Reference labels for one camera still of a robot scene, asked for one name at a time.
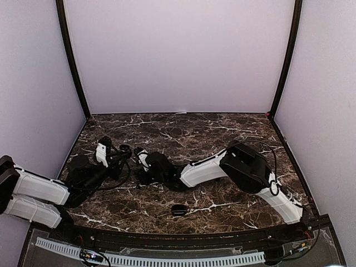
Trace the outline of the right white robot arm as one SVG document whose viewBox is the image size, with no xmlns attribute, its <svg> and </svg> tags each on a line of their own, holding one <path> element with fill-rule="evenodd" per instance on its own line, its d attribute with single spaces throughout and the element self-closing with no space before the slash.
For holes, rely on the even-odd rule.
<svg viewBox="0 0 356 267">
<path fill-rule="evenodd" d="M 171 191 L 183 192 L 228 177 L 241 191 L 261 197 L 282 217 L 288 224 L 284 228 L 287 240 L 296 241 L 305 233 L 302 204 L 283 188 L 266 158 L 245 142 L 233 140 L 219 153 L 185 165 L 174 165 L 164 154 L 149 153 L 141 147 L 135 148 L 134 154 L 141 166 L 137 176 L 143 184 L 158 182 Z"/>
</svg>

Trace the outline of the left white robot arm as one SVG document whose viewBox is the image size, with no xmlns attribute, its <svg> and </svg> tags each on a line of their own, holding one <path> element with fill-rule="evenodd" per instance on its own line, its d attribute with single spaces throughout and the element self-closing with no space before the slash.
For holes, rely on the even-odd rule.
<svg viewBox="0 0 356 267">
<path fill-rule="evenodd" d="M 67 165 L 64 181 L 28 171 L 15 164 L 8 155 L 1 157 L 1 214 L 13 215 L 56 229 L 67 243 L 75 242 L 78 229 L 72 226 L 67 209 L 80 206 L 111 178 L 117 181 L 132 150 L 128 145 L 115 148 L 109 137 L 99 139 L 94 163 L 86 155 L 75 156 Z"/>
</svg>

